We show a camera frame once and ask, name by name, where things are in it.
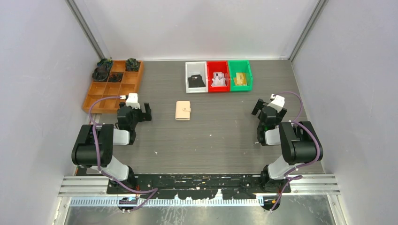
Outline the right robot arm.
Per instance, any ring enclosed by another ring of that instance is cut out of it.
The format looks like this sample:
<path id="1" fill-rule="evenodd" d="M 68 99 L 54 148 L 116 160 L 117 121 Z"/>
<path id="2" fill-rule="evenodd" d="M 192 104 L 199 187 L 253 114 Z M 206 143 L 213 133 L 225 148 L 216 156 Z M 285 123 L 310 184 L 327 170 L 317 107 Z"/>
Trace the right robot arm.
<path id="1" fill-rule="evenodd" d="M 283 122 L 284 100 L 270 103 L 258 99 L 252 115 L 257 116 L 257 141 L 262 146 L 279 145 L 281 155 L 260 173 L 260 186 L 268 193 L 288 182 L 288 175 L 301 166 L 322 160 L 323 149 L 309 121 Z"/>

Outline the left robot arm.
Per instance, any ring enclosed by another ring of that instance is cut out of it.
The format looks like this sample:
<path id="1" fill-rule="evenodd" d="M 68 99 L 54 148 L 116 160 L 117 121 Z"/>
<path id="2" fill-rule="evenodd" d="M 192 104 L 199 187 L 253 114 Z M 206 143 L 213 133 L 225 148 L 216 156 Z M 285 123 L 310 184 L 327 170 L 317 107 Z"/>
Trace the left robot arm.
<path id="1" fill-rule="evenodd" d="M 144 109 L 121 103 L 117 110 L 116 124 L 82 125 L 71 153 L 73 164 L 100 169 L 113 183 L 119 181 L 118 187 L 123 192 L 134 192 L 137 187 L 134 172 L 113 155 L 113 147 L 133 145 L 137 136 L 137 124 L 152 120 L 150 104 L 144 103 Z"/>

